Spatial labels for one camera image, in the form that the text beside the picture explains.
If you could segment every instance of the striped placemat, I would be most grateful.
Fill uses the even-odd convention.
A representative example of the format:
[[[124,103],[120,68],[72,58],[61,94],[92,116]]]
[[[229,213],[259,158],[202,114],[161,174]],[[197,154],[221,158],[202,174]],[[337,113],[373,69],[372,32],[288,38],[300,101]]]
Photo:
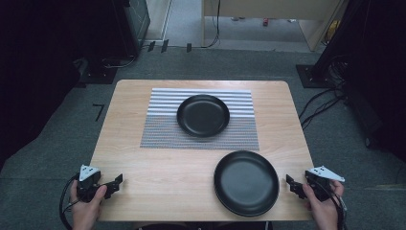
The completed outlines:
[[[209,138],[192,137],[176,121],[179,105],[187,98],[208,94],[230,110],[230,122]],[[153,88],[141,148],[191,150],[259,150],[254,106],[250,90]]]

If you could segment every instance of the wooden desk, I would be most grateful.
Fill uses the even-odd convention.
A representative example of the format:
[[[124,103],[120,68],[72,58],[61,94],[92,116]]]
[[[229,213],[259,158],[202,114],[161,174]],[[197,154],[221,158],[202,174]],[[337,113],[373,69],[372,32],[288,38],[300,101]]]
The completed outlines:
[[[344,0],[221,0],[219,16],[300,19],[310,51],[315,51]],[[202,0],[202,46],[205,17],[217,16],[218,0]]]
[[[214,169],[229,150],[142,149],[140,143],[152,88],[249,89],[259,151],[280,180],[274,207],[262,216],[233,214],[214,191]],[[100,220],[225,221],[311,219],[303,200],[289,192],[288,173],[305,182],[313,163],[288,85],[284,81],[121,80],[101,130],[91,166],[101,182],[124,175],[121,189],[106,200]]]

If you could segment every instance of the black plate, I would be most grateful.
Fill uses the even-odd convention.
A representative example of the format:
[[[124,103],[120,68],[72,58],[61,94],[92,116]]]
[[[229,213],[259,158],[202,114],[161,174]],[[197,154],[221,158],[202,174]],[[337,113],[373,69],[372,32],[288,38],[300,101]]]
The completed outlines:
[[[214,172],[218,199],[233,213],[255,217],[266,213],[279,194],[279,179],[271,163],[261,155],[234,151],[224,156]]]
[[[195,95],[183,101],[177,110],[179,126],[194,137],[211,137],[220,133],[230,121],[227,105],[211,95]]]

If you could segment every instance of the placemat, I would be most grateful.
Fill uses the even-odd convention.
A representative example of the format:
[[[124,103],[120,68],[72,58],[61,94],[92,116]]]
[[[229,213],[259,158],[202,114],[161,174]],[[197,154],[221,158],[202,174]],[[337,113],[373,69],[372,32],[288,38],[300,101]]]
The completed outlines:
[[[177,124],[179,105],[198,94],[218,97],[230,110],[229,124],[216,136],[192,137]],[[259,150],[251,90],[153,88],[141,148]]]

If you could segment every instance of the gray carpet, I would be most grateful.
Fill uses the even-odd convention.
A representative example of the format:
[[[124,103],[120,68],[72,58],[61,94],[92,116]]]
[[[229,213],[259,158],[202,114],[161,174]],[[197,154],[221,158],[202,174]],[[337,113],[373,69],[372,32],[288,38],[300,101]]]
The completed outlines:
[[[112,85],[74,88],[40,136],[11,157],[0,175],[0,229],[63,229],[58,202],[65,182],[90,163],[115,84],[123,79],[286,81],[298,110],[321,89],[303,89],[296,64],[319,54],[169,47],[143,50],[120,69]],[[305,117],[326,102],[310,106]],[[100,108],[105,104],[96,122]],[[315,166],[346,178],[349,229],[406,229],[406,165],[389,152],[366,149],[352,111],[344,102],[316,117],[304,135]],[[98,229],[131,229],[127,222],[99,222]],[[312,221],[277,221],[274,229],[314,229]]]

